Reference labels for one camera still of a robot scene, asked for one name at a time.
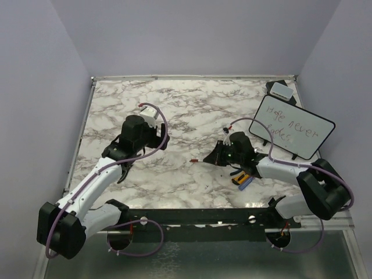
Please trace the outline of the white red marker pen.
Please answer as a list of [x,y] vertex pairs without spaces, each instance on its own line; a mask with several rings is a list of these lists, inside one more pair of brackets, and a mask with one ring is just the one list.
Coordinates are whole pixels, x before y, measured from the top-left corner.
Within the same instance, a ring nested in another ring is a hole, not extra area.
[[201,160],[201,159],[191,159],[191,160],[189,160],[189,162],[190,163],[204,163],[204,161]]

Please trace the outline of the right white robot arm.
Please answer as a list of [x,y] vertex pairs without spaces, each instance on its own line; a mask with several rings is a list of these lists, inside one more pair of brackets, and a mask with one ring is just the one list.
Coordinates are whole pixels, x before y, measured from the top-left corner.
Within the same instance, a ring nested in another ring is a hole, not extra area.
[[267,212],[267,221],[273,227],[281,227],[295,216],[315,215],[329,220],[352,200],[340,176],[326,160],[318,159],[302,167],[291,166],[287,161],[281,164],[270,160],[267,154],[256,152],[243,132],[229,134],[228,139],[228,144],[219,140],[203,162],[223,167],[237,164],[255,178],[278,180],[301,189],[298,195],[275,201],[274,209]]

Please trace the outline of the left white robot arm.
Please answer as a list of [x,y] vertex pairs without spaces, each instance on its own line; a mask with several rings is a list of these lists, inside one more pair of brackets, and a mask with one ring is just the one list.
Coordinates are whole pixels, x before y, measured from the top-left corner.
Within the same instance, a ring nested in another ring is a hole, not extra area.
[[148,157],[140,151],[165,150],[169,141],[168,123],[160,127],[154,116],[129,115],[120,134],[103,150],[89,175],[56,203],[46,202],[39,210],[37,242],[45,246],[45,255],[52,259],[61,255],[74,258],[86,240],[108,229],[122,229],[134,224],[128,206],[115,199],[93,209],[95,201],[113,182],[122,182],[136,160]]

